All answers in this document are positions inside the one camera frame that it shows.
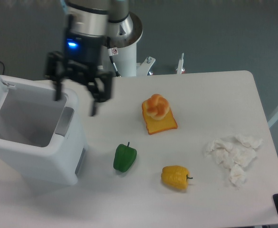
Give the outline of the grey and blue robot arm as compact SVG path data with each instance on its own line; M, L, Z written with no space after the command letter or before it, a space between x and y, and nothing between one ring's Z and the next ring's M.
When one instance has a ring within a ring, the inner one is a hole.
M112 51L107 35L110 23L122 22L128 16L125 0L63 0L66 24L63 51L49 52L46 57L45 78L53 82L55 101L62 95L62 81L70 79L87 88L92 94L92 116L97 104L111 98L112 79L120 73L98 70L102 47Z

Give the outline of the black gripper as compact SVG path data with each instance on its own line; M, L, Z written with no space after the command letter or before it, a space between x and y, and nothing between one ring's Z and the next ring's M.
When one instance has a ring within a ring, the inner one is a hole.
M67 33L63 51L46 56L45 78L53 82L55 101L61 99L62 82L70 79L87 88L92 94L91 116L97 113L97 104L111 99L113 73L98 70L103 36L90 37Z

